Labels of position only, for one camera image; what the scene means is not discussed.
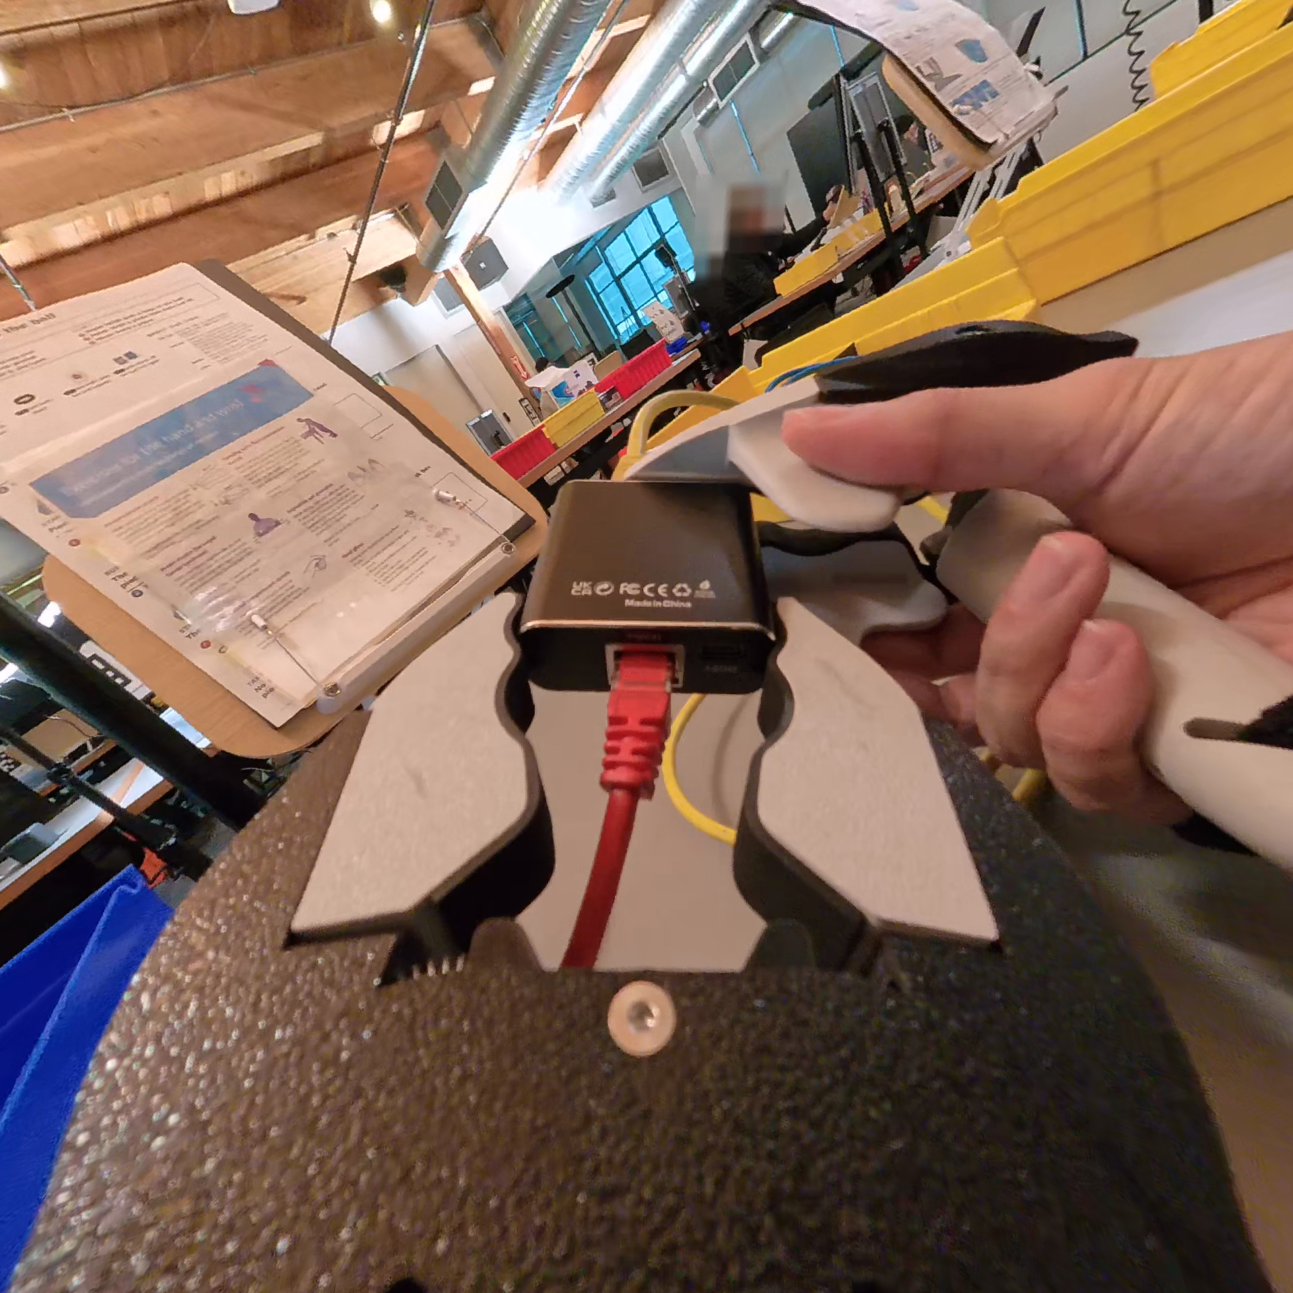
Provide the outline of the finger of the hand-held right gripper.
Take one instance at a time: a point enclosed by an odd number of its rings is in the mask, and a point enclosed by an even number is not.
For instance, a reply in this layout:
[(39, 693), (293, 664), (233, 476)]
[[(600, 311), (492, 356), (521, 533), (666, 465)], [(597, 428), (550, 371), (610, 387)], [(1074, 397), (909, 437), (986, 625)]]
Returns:
[(783, 600), (792, 600), (852, 645), (872, 634), (914, 633), (940, 624), (947, 597), (895, 525), (834, 533), (795, 524), (758, 524), (764, 582), (786, 639)]
[(824, 408), (858, 391), (770, 391), (718, 411), (649, 450), (630, 465), (632, 482), (734, 487), (766, 497), (794, 522), (818, 530), (883, 530), (907, 502), (810, 467), (781, 439), (789, 411)]

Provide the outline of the black computer monitor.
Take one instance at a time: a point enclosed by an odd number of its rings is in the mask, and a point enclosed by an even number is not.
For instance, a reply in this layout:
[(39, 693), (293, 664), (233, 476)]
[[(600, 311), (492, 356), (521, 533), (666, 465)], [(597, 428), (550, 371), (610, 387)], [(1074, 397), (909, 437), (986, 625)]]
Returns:
[(786, 131), (812, 213), (821, 216), (834, 189), (852, 191), (855, 165), (844, 102), (846, 76), (838, 71), (810, 96), (806, 113)]

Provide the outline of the grey desk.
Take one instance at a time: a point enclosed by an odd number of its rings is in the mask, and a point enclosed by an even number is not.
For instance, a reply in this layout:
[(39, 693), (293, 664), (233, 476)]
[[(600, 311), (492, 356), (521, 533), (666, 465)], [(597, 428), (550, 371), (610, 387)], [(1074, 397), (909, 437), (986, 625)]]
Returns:
[[(1043, 303), (1035, 319), (1126, 331), (1146, 357), (1285, 333), (1289, 246), (1285, 200)], [(604, 699), (540, 693), (536, 704), (530, 737), (553, 810), (557, 865), (521, 925), (552, 967), (603, 813), (593, 804), (593, 741)], [(1289, 1290), (1289, 876), (1166, 830), (1075, 813), (1052, 793), (1029, 810), (1157, 984), (1217, 1116), (1254, 1245), (1274, 1289)], [(730, 851), (657, 791), (640, 808), (597, 968), (737, 968), (760, 928), (737, 894)]]

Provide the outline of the red plastic bin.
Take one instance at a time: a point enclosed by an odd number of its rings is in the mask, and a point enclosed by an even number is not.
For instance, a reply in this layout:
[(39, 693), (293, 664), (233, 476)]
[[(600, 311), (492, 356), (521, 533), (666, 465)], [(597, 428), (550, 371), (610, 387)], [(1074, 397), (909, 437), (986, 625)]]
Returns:
[(555, 445), (544, 434), (544, 425), (532, 427), (518, 439), (498, 448), (492, 462), (523, 487), (530, 487), (550, 471), (543, 463), (555, 453)]
[(673, 356), (667, 342), (661, 339), (610, 370), (593, 385), (593, 391), (603, 402), (627, 400), (657, 377), (664, 376), (672, 362)]

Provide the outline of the black tripod pole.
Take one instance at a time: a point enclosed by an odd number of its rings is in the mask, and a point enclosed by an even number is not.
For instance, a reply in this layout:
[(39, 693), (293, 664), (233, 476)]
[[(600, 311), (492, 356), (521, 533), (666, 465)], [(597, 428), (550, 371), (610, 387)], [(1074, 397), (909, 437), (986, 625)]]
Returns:
[(226, 825), (241, 830), (259, 811), (264, 801), (242, 776), (164, 724), (5, 594), (1, 596), (1, 654), (61, 707)]

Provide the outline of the blue plastic bin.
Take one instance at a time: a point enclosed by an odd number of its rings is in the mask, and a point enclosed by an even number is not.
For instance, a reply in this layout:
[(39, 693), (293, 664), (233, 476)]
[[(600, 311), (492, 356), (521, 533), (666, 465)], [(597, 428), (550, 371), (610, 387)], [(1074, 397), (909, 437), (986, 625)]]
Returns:
[(42, 1204), (92, 1053), (172, 910), (126, 867), (1, 970), (1, 1289)]

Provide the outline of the person's right hand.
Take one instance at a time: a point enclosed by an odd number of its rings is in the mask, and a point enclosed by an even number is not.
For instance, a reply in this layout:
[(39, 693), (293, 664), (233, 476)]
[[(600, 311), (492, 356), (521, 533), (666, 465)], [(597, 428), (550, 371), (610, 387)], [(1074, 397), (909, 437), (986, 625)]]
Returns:
[(1021, 491), (1074, 528), (1041, 539), (986, 625), (954, 608), (866, 651), (921, 711), (1078, 811), (1174, 825), (1138, 759), (1148, 656), (1095, 617), (1118, 556), (1272, 656), (1291, 653), (1289, 334), (1052, 382), (800, 410), (784, 443), (867, 487)]

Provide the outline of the silver ventilation duct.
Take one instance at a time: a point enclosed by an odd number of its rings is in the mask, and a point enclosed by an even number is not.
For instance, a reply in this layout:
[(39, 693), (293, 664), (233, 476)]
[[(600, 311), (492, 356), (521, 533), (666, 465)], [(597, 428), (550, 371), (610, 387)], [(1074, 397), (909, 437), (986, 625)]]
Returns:
[(526, 3), (469, 140), (443, 156), (424, 194), (429, 217), (415, 256), (429, 274), (456, 263), (481, 233), (607, 6)]
[(583, 117), (543, 193), (564, 203), (610, 189), (766, 8), (766, 2), (664, 3)]

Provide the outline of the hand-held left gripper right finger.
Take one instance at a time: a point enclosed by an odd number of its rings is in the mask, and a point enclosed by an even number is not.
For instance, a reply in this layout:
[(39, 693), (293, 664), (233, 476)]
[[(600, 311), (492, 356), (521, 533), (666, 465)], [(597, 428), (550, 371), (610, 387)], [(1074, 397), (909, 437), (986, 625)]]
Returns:
[(732, 847), (740, 898), (823, 971), (866, 968), (889, 935), (995, 945), (918, 708), (798, 599), (777, 616)]

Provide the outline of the large window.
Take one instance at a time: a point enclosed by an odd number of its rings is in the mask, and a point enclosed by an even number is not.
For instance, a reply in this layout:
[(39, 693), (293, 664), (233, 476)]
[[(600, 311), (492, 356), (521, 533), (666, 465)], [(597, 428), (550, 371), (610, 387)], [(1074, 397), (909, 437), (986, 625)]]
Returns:
[(672, 197), (643, 206), (597, 237), (584, 283), (609, 331), (620, 342), (644, 331), (647, 305), (672, 306), (667, 283), (692, 282), (695, 257)]

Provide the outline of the white cardboard box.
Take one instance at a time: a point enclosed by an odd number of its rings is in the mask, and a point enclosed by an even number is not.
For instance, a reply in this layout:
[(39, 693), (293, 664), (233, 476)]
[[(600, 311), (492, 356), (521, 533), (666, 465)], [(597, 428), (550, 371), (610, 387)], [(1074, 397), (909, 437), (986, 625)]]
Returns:
[(593, 363), (581, 359), (567, 367), (543, 367), (526, 380), (526, 388), (536, 402), (540, 414), (549, 416), (590, 391), (595, 382)]

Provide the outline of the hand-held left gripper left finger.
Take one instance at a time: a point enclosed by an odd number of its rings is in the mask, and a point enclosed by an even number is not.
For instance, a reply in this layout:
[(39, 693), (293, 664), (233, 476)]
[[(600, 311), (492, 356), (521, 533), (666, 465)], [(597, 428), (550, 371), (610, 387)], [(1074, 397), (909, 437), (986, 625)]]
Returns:
[(513, 919), (555, 871), (533, 701), (500, 593), (433, 642), (367, 711), (289, 935), (393, 933), (441, 962)]

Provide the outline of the small yellow bin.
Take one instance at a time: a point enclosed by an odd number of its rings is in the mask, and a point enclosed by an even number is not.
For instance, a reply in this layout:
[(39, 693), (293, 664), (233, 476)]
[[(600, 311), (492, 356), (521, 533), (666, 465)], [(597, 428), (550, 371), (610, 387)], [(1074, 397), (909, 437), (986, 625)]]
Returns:
[(543, 417), (543, 436), (552, 448), (561, 448), (595, 425), (604, 414), (601, 396), (593, 387), (560, 405)]

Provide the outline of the black network adapter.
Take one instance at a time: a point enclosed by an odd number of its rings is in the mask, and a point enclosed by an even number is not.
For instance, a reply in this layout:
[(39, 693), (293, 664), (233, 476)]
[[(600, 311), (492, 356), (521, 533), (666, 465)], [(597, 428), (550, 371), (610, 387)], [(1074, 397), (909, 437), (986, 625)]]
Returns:
[(564, 487), (515, 636), (543, 690), (606, 693), (623, 654), (664, 653), (675, 693), (758, 691), (777, 625), (747, 494), (630, 480)]

